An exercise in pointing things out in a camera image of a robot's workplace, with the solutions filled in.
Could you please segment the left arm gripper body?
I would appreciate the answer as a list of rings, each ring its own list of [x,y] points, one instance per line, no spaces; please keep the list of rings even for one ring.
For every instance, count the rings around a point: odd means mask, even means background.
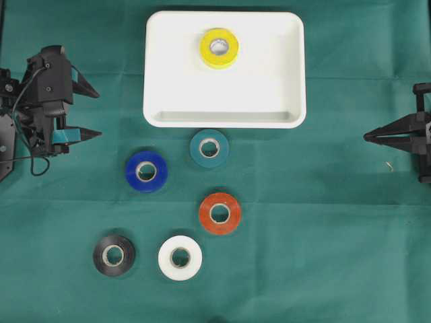
[[[18,120],[23,126],[24,136],[30,144],[34,157],[53,157],[69,153],[66,143],[54,144],[55,126],[65,129],[69,104],[55,101],[45,102],[37,107],[24,107],[18,110]]]

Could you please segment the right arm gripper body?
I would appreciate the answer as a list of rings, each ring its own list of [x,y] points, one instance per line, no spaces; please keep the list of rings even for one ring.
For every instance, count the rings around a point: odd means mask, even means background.
[[[424,122],[420,125],[418,134],[421,141],[419,151],[419,182],[422,184],[430,183],[430,113],[425,111],[425,95],[430,93],[430,83],[417,83],[413,86],[413,94],[416,96],[416,109],[420,115],[419,121]]]

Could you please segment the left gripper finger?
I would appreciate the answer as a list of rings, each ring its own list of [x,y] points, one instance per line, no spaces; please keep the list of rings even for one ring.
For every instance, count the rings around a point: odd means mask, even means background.
[[[79,72],[79,70],[72,65],[71,66],[71,78],[73,92],[82,96],[91,98],[99,98],[100,94],[87,82],[85,77]]]
[[[52,133],[53,145],[72,145],[82,141],[93,139],[102,133],[80,127],[67,127],[66,129],[57,129]]]

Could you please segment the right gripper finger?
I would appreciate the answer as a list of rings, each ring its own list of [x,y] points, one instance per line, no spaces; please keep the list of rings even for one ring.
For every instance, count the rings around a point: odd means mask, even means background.
[[[417,137],[365,137],[365,141],[386,145],[412,154],[421,154],[421,139]]]
[[[383,127],[378,127],[364,135],[365,139],[375,137],[409,134],[421,129],[421,114],[408,114]]]

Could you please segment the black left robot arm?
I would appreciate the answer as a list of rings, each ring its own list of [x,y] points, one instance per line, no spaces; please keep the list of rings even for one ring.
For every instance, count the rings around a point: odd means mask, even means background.
[[[70,62],[30,63],[21,81],[1,70],[1,116],[33,158],[69,152],[69,146],[102,133],[67,124],[73,95],[98,98],[98,92]]]

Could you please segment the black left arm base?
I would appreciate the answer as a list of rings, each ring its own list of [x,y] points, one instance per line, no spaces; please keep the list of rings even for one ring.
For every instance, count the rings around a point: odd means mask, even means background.
[[[15,156],[15,128],[11,117],[7,114],[0,118],[0,181],[13,171]]]

